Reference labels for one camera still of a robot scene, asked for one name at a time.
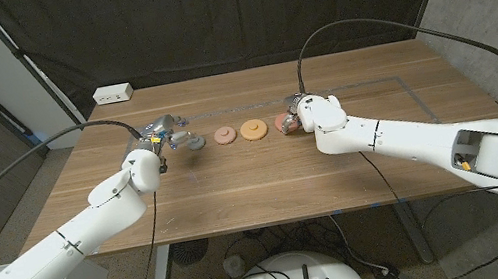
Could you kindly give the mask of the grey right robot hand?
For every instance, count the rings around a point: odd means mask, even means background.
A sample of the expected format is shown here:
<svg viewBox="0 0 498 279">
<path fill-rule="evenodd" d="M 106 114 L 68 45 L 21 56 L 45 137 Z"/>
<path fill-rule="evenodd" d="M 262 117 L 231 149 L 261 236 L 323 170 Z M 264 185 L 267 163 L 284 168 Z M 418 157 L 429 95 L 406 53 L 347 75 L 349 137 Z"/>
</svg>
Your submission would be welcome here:
<svg viewBox="0 0 498 279">
<path fill-rule="evenodd" d="M 310 98 L 311 95 L 308 93 L 294 94 L 293 96 L 288 96 L 284 99 L 284 103 L 287 105 L 287 113 L 283 116 L 280 125 L 280 131 L 284 135 L 291 133 L 291 127 L 293 124 L 296 126 L 302 126 L 305 132 L 313 132 L 314 125 L 311 120 L 304 120 L 301 114 L 300 104 L 305 103 L 306 98 Z"/>
</svg>

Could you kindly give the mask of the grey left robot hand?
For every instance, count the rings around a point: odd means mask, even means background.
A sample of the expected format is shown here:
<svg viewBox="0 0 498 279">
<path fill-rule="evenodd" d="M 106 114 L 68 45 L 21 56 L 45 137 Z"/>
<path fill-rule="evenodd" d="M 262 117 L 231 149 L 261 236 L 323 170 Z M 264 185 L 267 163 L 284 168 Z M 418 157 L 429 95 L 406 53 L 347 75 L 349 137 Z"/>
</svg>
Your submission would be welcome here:
<svg viewBox="0 0 498 279">
<path fill-rule="evenodd" d="M 165 145 L 177 149 L 179 145 L 198 137 L 190 131 L 175 132 L 175 126 L 185 127 L 187 124 L 188 120 L 181 116 L 163 115 L 144 128 L 137 146 L 139 149 L 152 151 L 156 155 L 162 152 Z"/>
</svg>

